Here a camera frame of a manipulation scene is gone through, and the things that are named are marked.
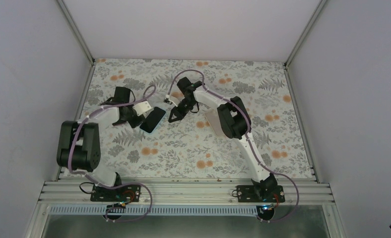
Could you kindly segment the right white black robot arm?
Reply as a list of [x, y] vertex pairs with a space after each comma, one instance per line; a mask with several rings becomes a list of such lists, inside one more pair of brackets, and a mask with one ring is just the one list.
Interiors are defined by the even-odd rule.
[[237, 144], [243, 158], [249, 163], [255, 198], [260, 202], [271, 198], [277, 180], [272, 171], [262, 164], [251, 133], [251, 120], [242, 100], [237, 96], [229, 98], [220, 95], [209, 90], [201, 81], [191, 83], [186, 77], [180, 79], [177, 86], [184, 98], [178, 100], [170, 94], [165, 96], [164, 102], [174, 105], [168, 122], [184, 119], [187, 113], [200, 103], [216, 109], [222, 132]]

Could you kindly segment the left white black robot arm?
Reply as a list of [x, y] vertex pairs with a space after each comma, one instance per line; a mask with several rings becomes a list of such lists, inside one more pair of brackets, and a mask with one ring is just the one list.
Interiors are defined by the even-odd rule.
[[140, 125], [149, 109], [148, 98], [133, 99], [134, 92], [126, 87], [116, 87], [114, 95], [102, 102], [95, 111], [80, 120], [67, 120], [61, 125], [56, 161], [71, 175], [87, 178], [95, 186], [103, 188], [104, 195], [116, 201], [123, 195], [119, 174], [101, 162], [100, 133], [104, 130], [129, 123], [133, 128]]

